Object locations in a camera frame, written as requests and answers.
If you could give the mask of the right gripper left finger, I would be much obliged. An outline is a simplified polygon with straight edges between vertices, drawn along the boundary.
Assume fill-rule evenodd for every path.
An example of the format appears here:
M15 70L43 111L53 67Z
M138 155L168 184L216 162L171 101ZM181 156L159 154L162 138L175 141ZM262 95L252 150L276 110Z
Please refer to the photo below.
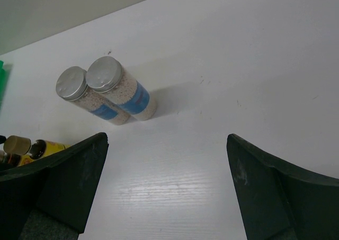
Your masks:
M99 132L19 167L1 165L1 239L78 239L108 153Z

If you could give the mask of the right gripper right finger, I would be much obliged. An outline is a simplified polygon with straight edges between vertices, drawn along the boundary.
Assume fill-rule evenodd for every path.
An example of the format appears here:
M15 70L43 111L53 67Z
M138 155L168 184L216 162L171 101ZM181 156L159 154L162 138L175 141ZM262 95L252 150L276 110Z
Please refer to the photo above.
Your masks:
M338 239L338 179L236 134L227 137L226 148L247 239Z

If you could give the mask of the small yellow bottle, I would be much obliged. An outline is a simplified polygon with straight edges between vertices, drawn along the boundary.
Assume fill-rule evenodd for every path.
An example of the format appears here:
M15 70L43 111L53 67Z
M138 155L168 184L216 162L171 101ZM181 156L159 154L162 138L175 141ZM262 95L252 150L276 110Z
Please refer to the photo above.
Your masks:
M7 138L3 147L6 153L28 155L31 159L38 160L65 150L70 145L42 139L31 141L29 138L12 135Z
M1 171L11 168L19 167L31 162L31 158L28 155L7 154L1 150L0 167Z

